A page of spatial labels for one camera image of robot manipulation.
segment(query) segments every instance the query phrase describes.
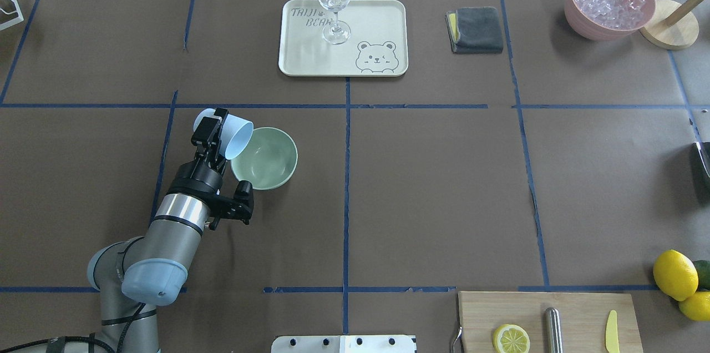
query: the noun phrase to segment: bowl of ice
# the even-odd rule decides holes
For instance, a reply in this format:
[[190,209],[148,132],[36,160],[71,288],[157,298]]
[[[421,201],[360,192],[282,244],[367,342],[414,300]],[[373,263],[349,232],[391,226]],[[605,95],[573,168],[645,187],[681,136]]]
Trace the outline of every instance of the bowl of ice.
[[565,17],[581,36],[610,41],[635,32],[653,17],[656,0],[565,0]]

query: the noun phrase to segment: gray cloth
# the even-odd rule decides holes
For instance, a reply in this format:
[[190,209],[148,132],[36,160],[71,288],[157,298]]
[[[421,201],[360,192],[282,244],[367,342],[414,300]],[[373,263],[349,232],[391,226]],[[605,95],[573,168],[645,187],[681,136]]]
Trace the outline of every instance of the gray cloth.
[[458,39],[454,38],[447,12],[446,22],[455,54],[500,53],[503,37],[500,32],[498,10],[495,7],[462,7],[456,10]]

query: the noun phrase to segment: wooden cutting board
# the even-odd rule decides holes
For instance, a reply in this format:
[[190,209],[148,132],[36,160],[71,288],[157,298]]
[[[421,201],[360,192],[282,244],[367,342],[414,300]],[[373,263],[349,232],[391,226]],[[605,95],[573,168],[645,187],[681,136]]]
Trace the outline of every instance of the wooden cutting board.
[[523,327],[530,353],[546,353],[545,310],[560,311],[566,353],[606,353],[609,310],[618,313],[621,353],[643,353],[636,312],[628,293],[459,292],[459,319],[466,353],[495,353],[493,333],[502,324]]

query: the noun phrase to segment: bear face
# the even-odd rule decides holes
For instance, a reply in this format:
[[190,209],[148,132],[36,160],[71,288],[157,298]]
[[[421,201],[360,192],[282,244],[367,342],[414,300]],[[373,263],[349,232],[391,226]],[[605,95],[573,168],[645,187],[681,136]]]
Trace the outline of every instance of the bear face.
[[360,55],[355,60],[355,65],[362,73],[394,73],[394,69],[399,65],[394,42],[372,45],[363,41],[357,44],[357,48]]

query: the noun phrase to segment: table surface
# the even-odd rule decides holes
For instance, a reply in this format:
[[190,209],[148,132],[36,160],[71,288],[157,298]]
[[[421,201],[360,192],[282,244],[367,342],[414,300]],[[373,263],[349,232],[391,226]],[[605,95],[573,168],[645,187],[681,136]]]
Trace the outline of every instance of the table surface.
[[[654,287],[710,258],[710,6],[680,52],[591,42],[564,0],[399,0],[396,78],[291,78],[289,0],[20,0],[0,36],[0,346],[99,329],[86,264],[142,235],[192,121],[221,106],[288,132],[298,168],[252,224],[206,231],[163,351],[268,351],[277,335],[416,335],[446,351],[457,290],[631,293],[644,351],[707,349]],[[444,14],[492,6],[502,54],[454,55]],[[224,190],[236,180],[225,176]]]

